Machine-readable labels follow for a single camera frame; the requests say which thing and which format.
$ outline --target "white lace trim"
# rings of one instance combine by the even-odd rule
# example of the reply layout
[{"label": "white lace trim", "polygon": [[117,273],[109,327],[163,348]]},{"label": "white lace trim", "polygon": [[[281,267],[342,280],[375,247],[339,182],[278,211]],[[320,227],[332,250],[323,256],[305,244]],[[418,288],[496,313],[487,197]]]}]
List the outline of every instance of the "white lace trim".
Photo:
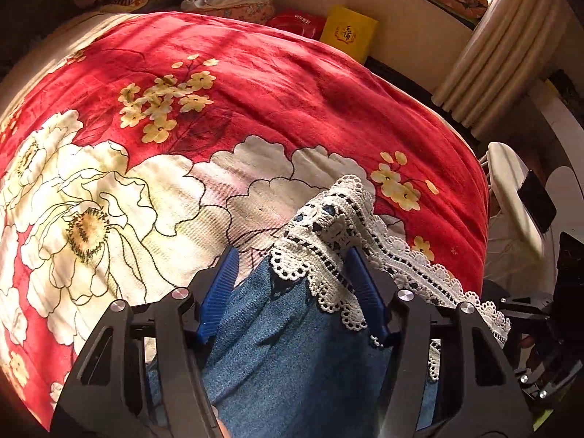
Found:
[{"label": "white lace trim", "polygon": [[[464,292],[442,265],[431,265],[426,256],[412,250],[402,239],[391,237],[381,218],[373,214],[373,196],[357,176],[343,176],[328,190],[300,208],[284,235],[272,249],[271,265],[283,280],[308,280],[310,293],[320,308],[341,312],[343,324],[358,331],[367,327],[352,287],[343,277],[343,258],[360,246],[373,268],[390,272],[399,288],[408,288],[426,302],[455,308],[472,303],[501,346],[510,322],[491,301],[481,304],[474,291]],[[438,379],[440,342],[432,341],[429,374]]]}]

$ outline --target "beige curtain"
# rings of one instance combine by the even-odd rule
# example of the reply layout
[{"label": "beige curtain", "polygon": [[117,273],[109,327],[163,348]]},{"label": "beige curtain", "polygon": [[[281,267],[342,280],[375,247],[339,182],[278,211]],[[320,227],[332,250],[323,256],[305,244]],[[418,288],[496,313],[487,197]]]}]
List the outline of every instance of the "beige curtain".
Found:
[{"label": "beige curtain", "polygon": [[566,0],[493,0],[432,101],[487,138],[550,60],[571,12]]}]

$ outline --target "red package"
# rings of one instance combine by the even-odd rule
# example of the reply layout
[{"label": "red package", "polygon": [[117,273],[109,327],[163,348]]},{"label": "red package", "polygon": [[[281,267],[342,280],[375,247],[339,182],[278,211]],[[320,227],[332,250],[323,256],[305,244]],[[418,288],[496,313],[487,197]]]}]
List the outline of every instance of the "red package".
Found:
[{"label": "red package", "polygon": [[293,32],[305,38],[319,39],[325,23],[326,18],[322,16],[315,16],[297,9],[286,9],[266,24],[272,28]]}]

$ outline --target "red blanket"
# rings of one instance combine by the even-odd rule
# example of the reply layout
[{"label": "red blanket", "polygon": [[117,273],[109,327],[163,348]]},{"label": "red blanket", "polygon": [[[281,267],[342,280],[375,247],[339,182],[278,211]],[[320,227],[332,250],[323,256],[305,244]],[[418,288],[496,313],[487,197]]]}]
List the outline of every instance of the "red blanket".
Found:
[{"label": "red blanket", "polygon": [[143,15],[63,61],[1,129],[0,363],[45,426],[113,298],[155,301],[227,242],[248,273],[343,174],[376,193],[396,235],[480,292],[477,160],[429,110],[322,43]]}]

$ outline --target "yellow gift box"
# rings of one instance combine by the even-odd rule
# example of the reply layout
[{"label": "yellow gift box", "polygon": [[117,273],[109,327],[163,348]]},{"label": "yellow gift box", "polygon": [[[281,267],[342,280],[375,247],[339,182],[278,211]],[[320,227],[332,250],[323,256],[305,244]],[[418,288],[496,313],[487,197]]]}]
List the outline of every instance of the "yellow gift box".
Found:
[{"label": "yellow gift box", "polygon": [[365,63],[377,20],[341,5],[331,8],[320,42],[340,49],[360,64]]}]

